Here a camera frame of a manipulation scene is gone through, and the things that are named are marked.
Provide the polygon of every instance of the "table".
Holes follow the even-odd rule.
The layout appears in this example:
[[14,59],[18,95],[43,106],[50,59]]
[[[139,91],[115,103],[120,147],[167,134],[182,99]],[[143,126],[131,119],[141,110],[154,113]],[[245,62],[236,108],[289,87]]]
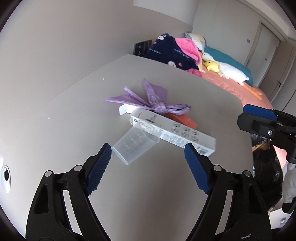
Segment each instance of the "table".
[[[0,190],[0,202],[22,235],[45,171],[67,172],[97,154],[105,142],[115,144],[131,128],[129,115],[119,115],[120,104],[104,100],[124,94],[125,86],[146,97],[142,78],[167,87],[168,103],[191,105],[189,116],[198,130],[216,138],[213,164],[230,172],[252,170],[249,134],[236,125],[242,112],[238,98],[183,70],[125,55],[60,94],[7,147],[11,190]],[[187,238],[207,196],[198,189],[184,150],[160,140],[129,166],[113,154],[89,198],[111,240],[180,241]],[[65,199],[70,222],[79,232],[69,196]],[[229,195],[218,231],[225,227],[230,202]]]

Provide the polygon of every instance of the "product box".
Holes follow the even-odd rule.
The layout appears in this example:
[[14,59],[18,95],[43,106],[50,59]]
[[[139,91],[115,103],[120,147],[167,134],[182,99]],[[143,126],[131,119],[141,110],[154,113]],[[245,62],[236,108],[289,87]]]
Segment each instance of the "product box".
[[131,113],[131,124],[144,120],[145,131],[156,132],[159,138],[184,148],[191,142],[199,154],[209,156],[215,151],[216,139],[149,110],[137,108]]

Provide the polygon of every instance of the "pink bedsheet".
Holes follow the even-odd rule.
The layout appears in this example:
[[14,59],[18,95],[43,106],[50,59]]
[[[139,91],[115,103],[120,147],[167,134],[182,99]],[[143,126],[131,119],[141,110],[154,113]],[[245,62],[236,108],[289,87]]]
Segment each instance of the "pink bedsheet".
[[[257,87],[255,88],[262,93],[261,95],[262,100],[257,99],[252,93],[250,93],[243,86],[236,83],[232,79],[226,79],[224,77],[220,77],[217,73],[208,71],[206,68],[203,68],[203,70],[205,71],[205,73],[202,73],[203,79],[210,81],[211,83],[221,87],[222,89],[230,92],[237,98],[241,99],[243,106],[245,106],[246,104],[252,104],[252,105],[263,107],[266,109],[273,109],[266,95]],[[287,152],[277,147],[274,147],[274,149],[276,151],[276,155],[279,159],[281,167],[283,168],[287,162],[286,161]]]

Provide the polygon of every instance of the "yellow duck plush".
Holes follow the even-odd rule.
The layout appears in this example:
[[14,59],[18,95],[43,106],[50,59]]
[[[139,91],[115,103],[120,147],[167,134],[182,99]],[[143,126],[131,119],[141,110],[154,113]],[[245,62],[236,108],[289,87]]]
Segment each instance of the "yellow duck plush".
[[218,73],[220,70],[220,66],[212,60],[204,62],[205,67],[207,68],[208,71],[213,71],[215,73]]

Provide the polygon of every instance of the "teal blanket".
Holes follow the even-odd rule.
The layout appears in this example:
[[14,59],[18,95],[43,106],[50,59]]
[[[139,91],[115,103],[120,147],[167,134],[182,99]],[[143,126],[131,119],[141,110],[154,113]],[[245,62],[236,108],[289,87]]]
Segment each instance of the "teal blanket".
[[208,53],[209,55],[211,55],[216,61],[230,64],[233,67],[242,71],[247,77],[249,77],[249,80],[246,80],[245,82],[248,85],[250,85],[251,87],[253,87],[252,74],[251,74],[251,71],[247,67],[243,66],[241,63],[237,62],[234,58],[230,57],[229,55],[224,54],[224,53],[220,52],[219,50],[213,49],[209,46],[205,47],[205,52]]

